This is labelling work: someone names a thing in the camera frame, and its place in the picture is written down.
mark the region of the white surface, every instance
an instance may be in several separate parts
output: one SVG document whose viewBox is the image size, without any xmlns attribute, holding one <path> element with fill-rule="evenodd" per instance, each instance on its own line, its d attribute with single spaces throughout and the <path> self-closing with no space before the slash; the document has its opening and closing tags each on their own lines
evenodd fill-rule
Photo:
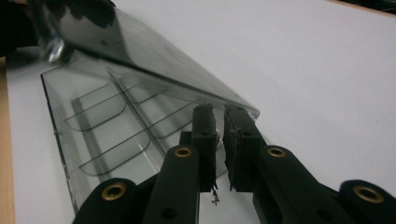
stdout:
<svg viewBox="0 0 396 224">
<path fill-rule="evenodd" d="M 115 3 L 259 108 L 267 142 L 318 181 L 364 179 L 396 195 L 395 17 L 324 0 Z M 44 66 L 7 70 L 17 223 L 73 219 Z"/>
</svg>

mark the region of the brass grommet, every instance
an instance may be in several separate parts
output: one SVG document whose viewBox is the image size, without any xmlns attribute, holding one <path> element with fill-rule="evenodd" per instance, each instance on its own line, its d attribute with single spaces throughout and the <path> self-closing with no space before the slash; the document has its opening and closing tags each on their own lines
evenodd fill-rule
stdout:
<svg viewBox="0 0 396 224">
<path fill-rule="evenodd" d="M 107 186 L 102 191 L 102 198 L 106 201 L 114 201 L 122 197 L 126 192 L 126 186 L 122 182 L 117 182 Z"/>
<path fill-rule="evenodd" d="M 355 186 L 353 187 L 353 192 L 355 192 L 358 197 L 369 203 L 384 202 L 384 197 L 378 191 L 369 187 Z"/>
<path fill-rule="evenodd" d="M 268 149 L 268 154 L 270 154 L 273 157 L 285 157 L 286 156 L 286 152 L 283 149 L 275 148 L 275 147 Z"/>
<path fill-rule="evenodd" d="M 175 150 L 177 157 L 189 157 L 192 154 L 192 150 L 187 147 L 181 147 Z"/>
</svg>

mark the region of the wooden table edge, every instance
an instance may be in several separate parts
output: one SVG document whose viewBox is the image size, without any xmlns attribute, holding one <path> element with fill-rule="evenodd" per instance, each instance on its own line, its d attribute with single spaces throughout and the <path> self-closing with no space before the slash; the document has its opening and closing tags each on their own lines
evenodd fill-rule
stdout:
<svg viewBox="0 0 396 224">
<path fill-rule="evenodd" d="M 6 58 L 0 58 L 0 223 L 15 223 Z"/>
</svg>

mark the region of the transparent plastic container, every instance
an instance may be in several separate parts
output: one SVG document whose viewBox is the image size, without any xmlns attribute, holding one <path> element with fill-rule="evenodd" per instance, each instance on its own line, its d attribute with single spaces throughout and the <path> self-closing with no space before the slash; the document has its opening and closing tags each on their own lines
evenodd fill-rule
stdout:
<svg viewBox="0 0 396 224">
<path fill-rule="evenodd" d="M 30 4 L 45 57 L 63 64 L 42 80 L 76 211 L 109 178 L 139 184 L 157 174 L 180 132 L 191 131 L 196 106 L 213 105 L 220 138 L 225 104 L 259 116 L 203 67 L 109 2 L 70 2 Z M 226 170 L 224 153 L 220 141 L 217 175 Z"/>
</svg>

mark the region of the transparent lid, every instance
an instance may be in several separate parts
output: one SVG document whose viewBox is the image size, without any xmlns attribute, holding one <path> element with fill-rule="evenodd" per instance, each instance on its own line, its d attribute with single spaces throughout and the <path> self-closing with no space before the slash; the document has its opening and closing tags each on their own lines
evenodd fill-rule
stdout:
<svg viewBox="0 0 396 224">
<path fill-rule="evenodd" d="M 78 49 L 133 68 L 150 78 L 258 111 L 144 23 L 107 0 L 32 1 L 39 44 L 51 62 L 67 62 Z"/>
<path fill-rule="evenodd" d="M 30 1 L 42 75 L 76 211 L 109 178 L 139 184 L 157 174 L 168 148 L 191 131 L 192 110 L 211 104 L 222 137 L 227 103 L 259 111 L 202 66 L 106 0 Z M 225 173 L 219 141 L 217 176 Z"/>
</svg>

